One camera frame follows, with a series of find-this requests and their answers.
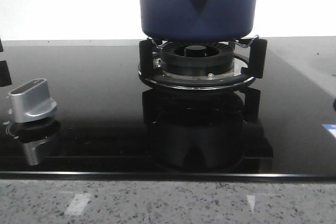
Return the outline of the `blue cooking pot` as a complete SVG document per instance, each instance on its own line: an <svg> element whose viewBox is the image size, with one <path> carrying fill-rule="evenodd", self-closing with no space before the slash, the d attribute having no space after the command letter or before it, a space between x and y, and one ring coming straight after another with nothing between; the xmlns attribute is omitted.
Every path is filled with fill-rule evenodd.
<svg viewBox="0 0 336 224"><path fill-rule="evenodd" d="M143 32L155 39L218 42L248 35L256 0L140 0Z"/></svg>

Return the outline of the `black glass gas stove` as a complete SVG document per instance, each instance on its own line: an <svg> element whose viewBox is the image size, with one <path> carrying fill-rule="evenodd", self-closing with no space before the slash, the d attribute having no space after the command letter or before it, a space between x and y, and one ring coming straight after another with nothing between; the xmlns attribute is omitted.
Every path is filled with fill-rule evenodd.
<svg viewBox="0 0 336 224"><path fill-rule="evenodd" d="M268 38L264 77L225 94L155 91L137 41L7 41L1 178L335 181L334 91L297 66L335 64L335 38ZM56 112L13 121L8 93L47 79Z"/></svg>

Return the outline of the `silver stove knob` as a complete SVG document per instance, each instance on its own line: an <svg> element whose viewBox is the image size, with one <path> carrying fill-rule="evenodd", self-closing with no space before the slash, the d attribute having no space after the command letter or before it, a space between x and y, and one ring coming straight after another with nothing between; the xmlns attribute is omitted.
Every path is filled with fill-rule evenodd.
<svg viewBox="0 0 336 224"><path fill-rule="evenodd" d="M30 80L8 93L13 121L27 123L52 116L57 102L50 96L47 79Z"/></svg>

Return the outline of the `black left pan support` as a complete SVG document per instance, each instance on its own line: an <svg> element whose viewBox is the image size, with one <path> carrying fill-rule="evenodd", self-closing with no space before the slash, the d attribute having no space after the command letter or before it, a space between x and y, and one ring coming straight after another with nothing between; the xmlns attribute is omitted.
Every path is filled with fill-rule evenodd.
<svg viewBox="0 0 336 224"><path fill-rule="evenodd" d="M0 86L6 87L12 85L12 79L10 77L10 72L8 68L8 64L6 60L1 60L1 67L0 67Z"/></svg>

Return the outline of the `blue white label sticker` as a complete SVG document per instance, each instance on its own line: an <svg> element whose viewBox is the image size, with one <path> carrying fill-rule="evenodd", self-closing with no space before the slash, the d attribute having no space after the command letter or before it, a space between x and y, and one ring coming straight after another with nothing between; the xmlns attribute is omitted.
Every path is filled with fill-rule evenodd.
<svg viewBox="0 0 336 224"><path fill-rule="evenodd" d="M323 124L323 127L336 138L336 125L335 124Z"/></svg>

